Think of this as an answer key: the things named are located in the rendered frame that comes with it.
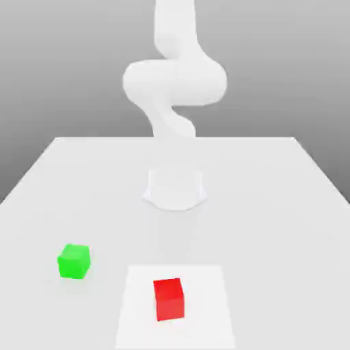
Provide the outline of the small red cube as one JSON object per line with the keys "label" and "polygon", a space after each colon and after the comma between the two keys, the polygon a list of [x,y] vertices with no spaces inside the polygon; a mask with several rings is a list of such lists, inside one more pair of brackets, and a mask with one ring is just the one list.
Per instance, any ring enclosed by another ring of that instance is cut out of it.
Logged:
{"label": "small red cube", "polygon": [[180,278],[154,280],[157,321],[185,317],[185,295]]}

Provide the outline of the small green cube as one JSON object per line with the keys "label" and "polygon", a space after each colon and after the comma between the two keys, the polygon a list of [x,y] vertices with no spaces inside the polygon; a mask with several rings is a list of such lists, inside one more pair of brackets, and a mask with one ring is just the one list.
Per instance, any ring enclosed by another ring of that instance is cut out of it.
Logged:
{"label": "small green cube", "polygon": [[83,279],[91,266],[90,249],[87,245],[66,244],[57,264],[61,278]]}

